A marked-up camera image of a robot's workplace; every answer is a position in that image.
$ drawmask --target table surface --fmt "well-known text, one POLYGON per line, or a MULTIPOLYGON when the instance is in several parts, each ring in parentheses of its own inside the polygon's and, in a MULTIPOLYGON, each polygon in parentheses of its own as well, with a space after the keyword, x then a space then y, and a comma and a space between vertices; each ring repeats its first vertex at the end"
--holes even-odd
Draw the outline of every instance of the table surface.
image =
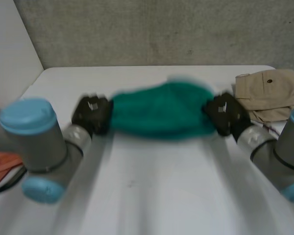
MULTIPOLYGON (((23 97, 50 101, 61 127, 84 94, 112 95, 185 74, 217 91, 269 66, 85 67, 45 70, 23 97)), ((284 123, 276 123, 282 130, 284 123)), ((95 137, 63 200, 40 205, 20 185, 0 195, 0 235, 294 235, 285 200, 233 138, 95 137)))

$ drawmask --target green towel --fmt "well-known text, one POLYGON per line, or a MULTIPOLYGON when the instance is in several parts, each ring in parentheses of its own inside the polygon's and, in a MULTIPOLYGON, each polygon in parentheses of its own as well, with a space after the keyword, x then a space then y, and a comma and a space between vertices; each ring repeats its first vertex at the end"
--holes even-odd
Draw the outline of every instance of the green towel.
POLYGON ((137 136, 180 140, 215 131, 202 106, 213 99, 207 86, 169 81, 158 87, 118 94, 110 127, 137 136))

